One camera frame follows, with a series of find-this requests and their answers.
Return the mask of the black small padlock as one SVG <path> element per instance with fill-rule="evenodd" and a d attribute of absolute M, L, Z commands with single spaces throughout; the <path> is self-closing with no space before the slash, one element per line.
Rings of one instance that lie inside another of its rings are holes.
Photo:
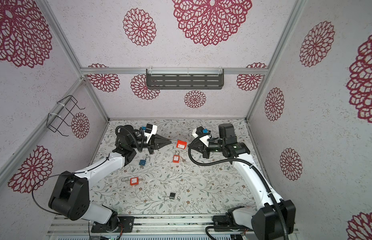
<path fill-rule="evenodd" d="M 177 200 L 180 201 L 180 196 L 177 195 L 176 193 L 170 192 L 169 195 L 167 196 L 168 199 L 170 200 Z"/>

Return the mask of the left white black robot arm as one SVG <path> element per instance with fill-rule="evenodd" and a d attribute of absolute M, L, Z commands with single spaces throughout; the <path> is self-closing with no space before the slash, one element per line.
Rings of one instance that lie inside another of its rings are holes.
<path fill-rule="evenodd" d="M 50 209 L 72 221 L 83 219 L 115 228 L 117 212 L 93 203 L 90 189 L 112 172 L 126 167 L 137 153 L 147 149 L 150 154 L 172 141 L 157 134 L 157 126 L 147 124 L 138 130 L 131 125 L 115 128 L 115 149 L 103 160 L 76 172 L 59 175 L 48 202 Z"/>

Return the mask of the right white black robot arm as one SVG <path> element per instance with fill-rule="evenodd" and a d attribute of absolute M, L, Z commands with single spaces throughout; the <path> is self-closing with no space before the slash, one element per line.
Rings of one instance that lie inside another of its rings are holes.
<path fill-rule="evenodd" d="M 252 231 L 259 240 L 289 239 L 294 232 L 296 207 L 284 200 L 258 169 L 250 149 L 238 142 L 232 124 L 219 125 L 218 138 L 204 127 L 193 130 L 194 140 L 189 144 L 190 160 L 202 167 L 230 163 L 244 179 L 253 194 L 257 212 L 246 207 L 229 209 L 225 216 L 214 216 L 214 224 L 205 232 L 210 239 L 214 231 Z"/>

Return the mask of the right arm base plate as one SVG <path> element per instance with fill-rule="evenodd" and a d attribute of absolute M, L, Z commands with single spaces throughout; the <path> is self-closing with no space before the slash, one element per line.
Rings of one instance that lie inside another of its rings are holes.
<path fill-rule="evenodd" d="M 215 215 L 212 218 L 213 220 L 213 227 L 215 231 L 223 232 L 223 231 L 233 231 L 233 232 L 245 232 L 252 229 L 249 229 L 246 226 L 238 225 L 234 222 L 231 217 L 227 215 Z"/>

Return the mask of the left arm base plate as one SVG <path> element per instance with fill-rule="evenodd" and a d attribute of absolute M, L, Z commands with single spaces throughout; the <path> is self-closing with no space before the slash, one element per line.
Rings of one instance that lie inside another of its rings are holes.
<path fill-rule="evenodd" d="M 93 223 L 91 233 L 131 233 L 135 217 L 112 217 L 106 224 Z"/>

